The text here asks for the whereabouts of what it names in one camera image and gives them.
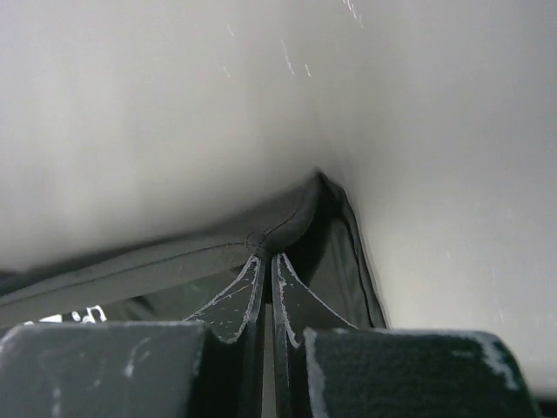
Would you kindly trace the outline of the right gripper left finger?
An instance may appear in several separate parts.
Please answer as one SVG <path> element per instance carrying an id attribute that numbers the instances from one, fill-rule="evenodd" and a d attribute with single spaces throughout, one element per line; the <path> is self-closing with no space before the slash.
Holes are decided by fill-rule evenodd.
<path id="1" fill-rule="evenodd" d="M 1 340 L 4 417 L 258 417 L 265 265 L 182 321 L 22 325 Z"/>

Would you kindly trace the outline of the black printed t shirt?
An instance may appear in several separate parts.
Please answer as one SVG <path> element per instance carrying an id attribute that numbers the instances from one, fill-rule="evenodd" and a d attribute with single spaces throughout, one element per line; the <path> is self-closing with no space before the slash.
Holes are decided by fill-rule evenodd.
<path id="1" fill-rule="evenodd" d="M 285 254 L 310 289 L 352 324 L 385 315 L 344 189 L 321 172 L 243 212 L 188 233 L 112 248 L 48 266 L 1 273 L 1 323 L 108 307 L 194 280 L 236 276 L 257 256 Z"/>

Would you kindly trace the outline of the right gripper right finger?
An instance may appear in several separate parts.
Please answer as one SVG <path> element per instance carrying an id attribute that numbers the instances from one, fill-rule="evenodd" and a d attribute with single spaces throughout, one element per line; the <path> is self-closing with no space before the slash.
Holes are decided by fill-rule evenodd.
<path id="1" fill-rule="evenodd" d="M 539 417 L 508 346 L 483 331 L 355 327 L 272 262 L 290 417 Z"/>

